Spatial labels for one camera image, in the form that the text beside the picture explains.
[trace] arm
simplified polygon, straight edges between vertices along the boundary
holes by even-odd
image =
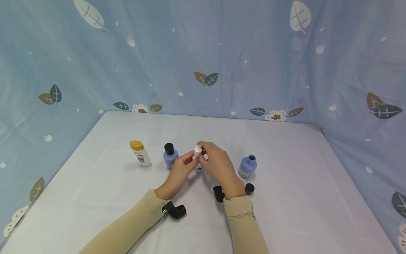
[[[220,183],[224,190],[224,207],[231,229],[234,254],[269,254],[259,229],[253,206],[245,196],[244,183],[235,173],[230,157],[211,142],[198,142],[208,160],[200,155],[199,162]]]
[[[182,187],[199,164],[193,151],[175,160],[168,179],[158,189],[149,190],[140,202],[98,233],[79,254],[125,254],[147,229],[163,217],[162,207]]]
[[[140,202],[98,233],[79,254],[125,254],[160,218],[166,200],[149,190]]]

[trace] light blue bottle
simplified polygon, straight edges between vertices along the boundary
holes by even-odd
[[[179,156],[178,152],[176,149],[173,148],[172,143],[167,143],[165,146],[165,152],[164,152],[164,161],[166,164],[166,168],[171,170],[172,165],[175,162],[175,159]]]
[[[257,161],[254,155],[250,155],[242,159],[238,173],[242,178],[250,178],[257,168]]]

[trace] hand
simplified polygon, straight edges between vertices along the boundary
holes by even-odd
[[[203,155],[199,156],[199,162],[203,168],[213,176],[223,188],[226,199],[245,196],[244,183],[235,173],[233,163],[227,152],[212,142],[197,142],[207,153],[208,160]]]
[[[155,190],[158,198],[171,199],[182,187],[190,172],[199,164],[199,159],[192,159],[193,151],[176,158],[167,180]]]

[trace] black plastic part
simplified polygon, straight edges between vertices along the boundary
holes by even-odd
[[[172,201],[169,201],[164,207],[162,207],[162,212],[164,210],[166,210],[166,212],[174,219],[180,219],[186,215],[186,207],[184,205],[175,207]]]
[[[245,194],[247,194],[248,196],[251,195],[255,190],[255,187],[252,183],[247,183],[245,185]]]
[[[166,143],[165,146],[165,153],[167,155],[172,155],[175,153],[175,150],[173,149],[173,144],[172,143]]]
[[[224,193],[221,186],[214,186],[213,187],[214,196],[216,197],[217,202],[223,203],[224,200]]]

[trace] small white bottle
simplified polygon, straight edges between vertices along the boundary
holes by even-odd
[[[197,146],[194,148],[194,157],[198,158],[199,154],[202,153],[202,148],[200,146]],[[203,166],[199,163],[199,165],[197,165],[194,169],[195,171],[200,171],[202,170]]]
[[[149,159],[149,156],[147,154],[147,150],[145,149],[144,145],[140,141],[136,141],[136,140],[131,141],[130,147],[142,166],[148,167],[149,165],[152,164],[152,162]]]

